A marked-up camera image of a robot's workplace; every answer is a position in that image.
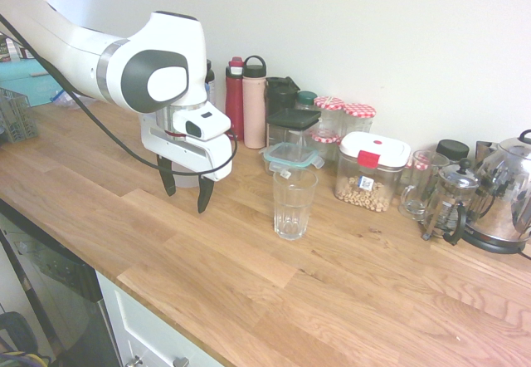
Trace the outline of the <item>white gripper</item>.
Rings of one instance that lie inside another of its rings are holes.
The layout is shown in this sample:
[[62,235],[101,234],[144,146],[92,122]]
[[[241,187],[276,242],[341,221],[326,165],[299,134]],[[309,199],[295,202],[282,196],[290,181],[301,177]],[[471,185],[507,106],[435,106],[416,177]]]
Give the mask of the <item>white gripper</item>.
[[189,135],[174,137],[157,126],[155,114],[141,115],[140,126],[144,147],[157,155],[158,171],[169,197],[176,193],[173,163],[194,173],[216,169],[213,173],[206,174],[206,177],[198,177],[197,211],[203,213],[209,204],[215,182],[231,173],[231,161],[221,167],[232,156],[229,137],[219,135],[206,141]]

